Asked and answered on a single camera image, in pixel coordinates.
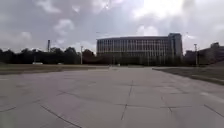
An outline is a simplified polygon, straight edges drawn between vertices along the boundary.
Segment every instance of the distant building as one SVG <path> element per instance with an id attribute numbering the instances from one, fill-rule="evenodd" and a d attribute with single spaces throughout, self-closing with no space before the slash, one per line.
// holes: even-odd
<path id="1" fill-rule="evenodd" d="M 182 36 L 179 33 L 171 33 L 168 36 L 98 39 L 97 56 L 107 57 L 110 63 L 119 63 L 127 58 L 147 63 L 182 59 Z"/>
<path id="2" fill-rule="evenodd" d="M 213 64 L 224 60 L 224 46 L 220 46 L 218 42 L 211 44 L 210 48 L 202 49 L 197 52 L 198 62 L 201 65 Z M 195 51 L 187 51 L 184 60 L 188 63 L 195 64 Z"/>

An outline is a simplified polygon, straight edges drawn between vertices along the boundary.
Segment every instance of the street lamp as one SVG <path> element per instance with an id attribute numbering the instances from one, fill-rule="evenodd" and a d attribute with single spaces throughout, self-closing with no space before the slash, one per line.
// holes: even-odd
<path id="1" fill-rule="evenodd" d="M 196 64 L 196 67 L 198 67 L 198 48 L 197 48 L 197 44 L 194 44 L 194 48 L 195 48 L 195 64 Z"/>
<path id="2" fill-rule="evenodd" d="M 81 46 L 81 65 L 82 65 L 82 49 L 83 49 L 83 46 Z"/>

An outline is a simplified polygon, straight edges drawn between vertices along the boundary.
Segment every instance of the ground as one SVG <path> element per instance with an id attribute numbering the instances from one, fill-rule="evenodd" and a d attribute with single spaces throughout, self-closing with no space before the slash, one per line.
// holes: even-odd
<path id="1" fill-rule="evenodd" d="M 223 126 L 223 86 L 151 68 L 0 76 L 0 128 Z"/>
<path id="2" fill-rule="evenodd" d="M 224 68 L 223 67 L 173 67 L 173 68 L 154 68 L 175 75 L 185 76 L 193 79 L 204 80 L 224 85 Z"/>
<path id="3" fill-rule="evenodd" d="M 88 70 L 107 68 L 106 66 L 88 65 L 42 65 L 42 64 L 0 64 L 0 75 L 59 72 L 67 70 Z"/>

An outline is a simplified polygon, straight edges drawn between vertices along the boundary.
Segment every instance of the gray pavement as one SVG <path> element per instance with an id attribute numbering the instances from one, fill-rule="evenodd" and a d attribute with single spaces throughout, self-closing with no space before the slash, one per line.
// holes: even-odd
<path id="1" fill-rule="evenodd" d="M 223 86 L 151 68 L 0 76 L 0 128 L 223 127 Z"/>

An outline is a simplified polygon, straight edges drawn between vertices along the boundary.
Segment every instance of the treeline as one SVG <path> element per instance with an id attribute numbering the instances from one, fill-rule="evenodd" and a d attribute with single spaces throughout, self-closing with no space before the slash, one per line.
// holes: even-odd
<path id="1" fill-rule="evenodd" d="M 86 49 L 83 51 L 85 58 L 94 60 L 95 55 L 92 51 Z M 24 49 L 19 53 L 12 50 L 3 51 L 0 49 L 0 63 L 6 64 L 80 64 L 81 53 L 76 52 L 75 48 L 69 47 L 66 50 L 60 48 L 51 48 L 49 52 L 44 52 L 37 49 Z"/>

